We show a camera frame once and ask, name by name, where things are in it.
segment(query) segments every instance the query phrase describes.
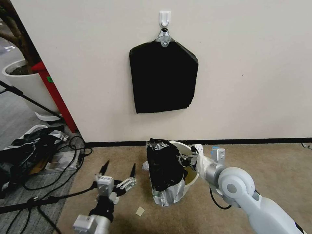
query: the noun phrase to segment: black baseboard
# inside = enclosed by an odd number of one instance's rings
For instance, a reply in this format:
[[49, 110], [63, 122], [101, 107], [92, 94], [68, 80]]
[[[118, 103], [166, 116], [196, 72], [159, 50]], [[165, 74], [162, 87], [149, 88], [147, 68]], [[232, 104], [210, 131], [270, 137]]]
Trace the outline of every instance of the black baseboard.
[[[232, 140], [178, 140], [186, 145], [237, 145], [237, 144], [268, 144], [268, 143], [305, 143], [312, 142], [312, 137], [307, 138], [266, 138], [266, 139], [232, 139]], [[112, 141], [112, 142], [86, 142], [90, 148], [109, 146], [144, 146], [145, 141]]]

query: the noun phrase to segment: white plant pot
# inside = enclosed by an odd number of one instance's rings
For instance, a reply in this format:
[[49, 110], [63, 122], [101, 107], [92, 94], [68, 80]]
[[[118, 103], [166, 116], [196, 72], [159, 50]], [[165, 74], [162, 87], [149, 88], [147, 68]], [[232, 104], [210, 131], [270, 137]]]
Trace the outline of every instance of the white plant pot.
[[[59, 113], [54, 100], [52, 99], [49, 91], [47, 90], [45, 84], [43, 83], [40, 75], [30, 74], [30, 75], [10, 75], [17, 67], [21, 67], [26, 64], [26, 61], [19, 60], [14, 63], [11, 63], [3, 68], [2, 74], [10, 82], [11, 85], [15, 86], [21, 90], [24, 95], [40, 103], [44, 107]], [[36, 113], [36, 116], [43, 121], [55, 121], [59, 118], [45, 111], [44, 109], [32, 104], [31, 102], [23, 99], [28, 107]]]

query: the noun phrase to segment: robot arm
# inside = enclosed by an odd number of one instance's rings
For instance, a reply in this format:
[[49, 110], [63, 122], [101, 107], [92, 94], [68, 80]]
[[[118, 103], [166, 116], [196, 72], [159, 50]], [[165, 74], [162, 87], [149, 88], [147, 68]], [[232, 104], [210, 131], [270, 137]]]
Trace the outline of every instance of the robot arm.
[[197, 160], [191, 167], [205, 179], [214, 193], [247, 214], [257, 234], [303, 234], [303, 229], [274, 201], [255, 192], [252, 177], [237, 167], [225, 168], [225, 149], [213, 147], [211, 159], [203, 154], [202, 145], [192, 147]]
[[97, 206], [88, 216], [80, 214], [73, 225], [77, 234], [108, 234], [110, 223], [114, 219], [114, 206], [119, 197], [136, 184], [136, 164], [132, 167], [130, 177], [120, 181], [104, 175], [108, 163], [109, 161], [101, 168], [99, 174], [95, 175], [98, 189]]

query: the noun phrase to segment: white bracket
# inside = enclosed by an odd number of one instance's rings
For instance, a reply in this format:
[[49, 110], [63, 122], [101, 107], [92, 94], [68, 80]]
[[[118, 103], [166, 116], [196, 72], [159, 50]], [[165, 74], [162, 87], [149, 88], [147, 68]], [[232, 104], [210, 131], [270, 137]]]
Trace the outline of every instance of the white bracket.
[[171, 21], [171, 11], [160, 11], [159, 12], [159, 25], [165, 28]]

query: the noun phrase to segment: potted plant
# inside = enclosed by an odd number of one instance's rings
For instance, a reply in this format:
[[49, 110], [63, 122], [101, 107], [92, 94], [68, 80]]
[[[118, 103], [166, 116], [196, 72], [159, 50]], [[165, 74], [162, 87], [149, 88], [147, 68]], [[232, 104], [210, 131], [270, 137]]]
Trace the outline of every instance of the potted plant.
[[[26, 96], [59, 113], [40, 75], [32, 71], [32, 67], [39, 63], [41, 58], [10, 0], [0, 0], [0, 18], [10, 29], [10, 31], [7, 31], [4, 30], [4, 27], [1, 27], [0, 37], [13, 43], [24, 56], [24, 59], [4, 67], [2, 74], [13, 86], [23, 91]], [[57, 117], [52, 116], [40, 107], [28, 101], [26, 103], [31, 110], [35, 111], [39, 119], [44, 121], [58, 120]]]

